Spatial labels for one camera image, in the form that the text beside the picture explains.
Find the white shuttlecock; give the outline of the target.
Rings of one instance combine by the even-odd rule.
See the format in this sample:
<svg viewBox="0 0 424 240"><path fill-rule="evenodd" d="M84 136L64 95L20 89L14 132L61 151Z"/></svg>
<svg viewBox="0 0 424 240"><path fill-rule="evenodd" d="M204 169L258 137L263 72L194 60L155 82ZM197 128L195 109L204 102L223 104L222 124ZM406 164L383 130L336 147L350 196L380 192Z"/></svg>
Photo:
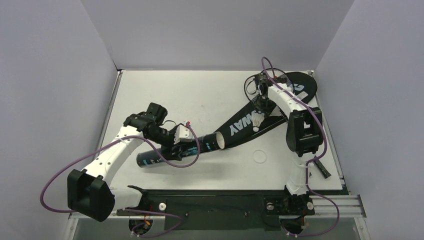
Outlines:
<svg viewBox="0 0 424 240"><path fill-rule="evenodd" d="M258 132L260 130L260 126L264 120L264 116L261 114L252 115L252 130L254 132Z"/></svg>

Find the black shuttlecock tube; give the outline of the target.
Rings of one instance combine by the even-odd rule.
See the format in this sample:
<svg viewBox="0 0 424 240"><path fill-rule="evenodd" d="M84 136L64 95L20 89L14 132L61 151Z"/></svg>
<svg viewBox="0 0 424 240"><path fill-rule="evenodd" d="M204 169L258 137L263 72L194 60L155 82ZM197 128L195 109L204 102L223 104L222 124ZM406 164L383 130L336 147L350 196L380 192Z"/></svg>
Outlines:
<svg viewBox="0 0 424 240"><path fill-rule="evenodd" d="M217 150L222 150L225 147L225 139L221 132L214 132L198 138L200 150L197 149L196 141L180 142L175 146L162 146L160 153L168 161L181 161L183 158L195 156L200 152L209 153ZM136 163L139 167L152 166L159 163L164 163L163 159L157 155L154 150L138 153Z"/></svg>

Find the translucent tube lid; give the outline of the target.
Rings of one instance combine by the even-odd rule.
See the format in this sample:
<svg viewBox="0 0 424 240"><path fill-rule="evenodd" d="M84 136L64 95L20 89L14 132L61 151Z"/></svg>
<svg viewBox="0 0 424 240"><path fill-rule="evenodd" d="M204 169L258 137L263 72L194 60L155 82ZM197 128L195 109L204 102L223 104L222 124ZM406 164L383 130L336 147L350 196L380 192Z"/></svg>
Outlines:
<svg viewBox="0 0 424 240"><path fill-rule="evenodd" d="M266 153L260 149L255 150L252 154L253 161L257 164L263 164L267 161Z"/></svg>

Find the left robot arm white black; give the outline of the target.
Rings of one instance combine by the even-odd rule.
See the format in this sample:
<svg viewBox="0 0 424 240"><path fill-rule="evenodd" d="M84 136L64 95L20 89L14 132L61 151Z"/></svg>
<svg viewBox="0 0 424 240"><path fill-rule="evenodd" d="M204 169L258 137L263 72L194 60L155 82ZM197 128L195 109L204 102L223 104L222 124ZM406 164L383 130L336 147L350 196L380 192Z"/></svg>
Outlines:
<svg viewBox="0 0 424 240"><path fill-rule="evenodd" d="M183 137L191 137L189 121L167 130L162 124L168 111L150 103L146 111L128 116L114 140L102 147L97 157L82 170L72 170L67 177L67 205L71 210L98 222L106 220L113 211L130 208L136 215L149 210L148 192L141 187L128 185L112 187L118 170L140 145L154 143L162 146L175 144Z"/></svg>

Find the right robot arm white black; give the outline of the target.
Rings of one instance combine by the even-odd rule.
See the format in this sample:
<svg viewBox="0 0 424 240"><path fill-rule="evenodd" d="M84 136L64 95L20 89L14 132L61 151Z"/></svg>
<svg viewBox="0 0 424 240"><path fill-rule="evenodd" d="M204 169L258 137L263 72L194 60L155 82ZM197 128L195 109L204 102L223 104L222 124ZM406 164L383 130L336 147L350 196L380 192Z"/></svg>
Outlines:
<svg viewBox="0 0 424 240"><path fill-rule="evenodd" d="M294 153L287 183L284 187L288 197L282 201L286 213L294 215L307 210L309 204L309 167L308 154L315 155L327 140L323 129L322 111L310 107L304 97L295 93L295 85L284 73L270 76L265 70L253 78L255 94L253 103L265 117L278 108L286 117L286 144Z"/></svg>

